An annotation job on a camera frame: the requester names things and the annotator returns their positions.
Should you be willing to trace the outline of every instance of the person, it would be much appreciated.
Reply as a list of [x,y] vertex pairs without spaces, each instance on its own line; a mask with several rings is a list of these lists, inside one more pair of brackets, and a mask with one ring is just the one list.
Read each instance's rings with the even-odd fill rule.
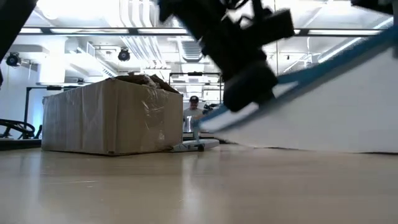
[[183,121],[186,121],[189,116],[197,117],[203,115],[203,110],[198,108],[198,104],[199,97],[191,96],[189,99],[189,108],[185,109],[183,112]]

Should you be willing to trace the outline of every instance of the baseball cap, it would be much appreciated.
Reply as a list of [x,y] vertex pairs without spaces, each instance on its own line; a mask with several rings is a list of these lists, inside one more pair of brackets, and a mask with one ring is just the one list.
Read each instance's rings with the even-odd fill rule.
[[198,103],[199,102],[199,98],[197,96],[191,96],[191,98],[189,98],[189,102]]

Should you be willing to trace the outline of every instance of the floor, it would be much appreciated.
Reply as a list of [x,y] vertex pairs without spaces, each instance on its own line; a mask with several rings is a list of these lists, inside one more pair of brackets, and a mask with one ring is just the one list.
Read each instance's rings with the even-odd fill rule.
[[1,224],[398,223],[398,156],[0,152]]

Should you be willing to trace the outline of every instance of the cardboard box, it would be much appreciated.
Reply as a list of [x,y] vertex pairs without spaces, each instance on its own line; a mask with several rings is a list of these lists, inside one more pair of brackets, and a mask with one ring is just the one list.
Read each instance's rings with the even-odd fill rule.
[[138,80],[112,78],[48,97],[42,149],[118,156],[180,144],[182,95]]

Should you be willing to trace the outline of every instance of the black robotic gripper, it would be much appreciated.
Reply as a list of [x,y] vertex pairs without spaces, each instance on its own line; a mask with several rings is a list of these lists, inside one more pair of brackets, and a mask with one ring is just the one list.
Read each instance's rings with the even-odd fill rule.
[[[262,46],[293,36],[288,9],[272,12],[261,0],[252,0],[254,17],[233,22],[228,10],[236,10],[249,0],[159,0],[159,19],[175,16],[220,68],[225,81],[224,105],[239,111],[251,102],[265,103],[274,97],[277,78],[269,68]],[[244,28],[242,19],[250,20]]]

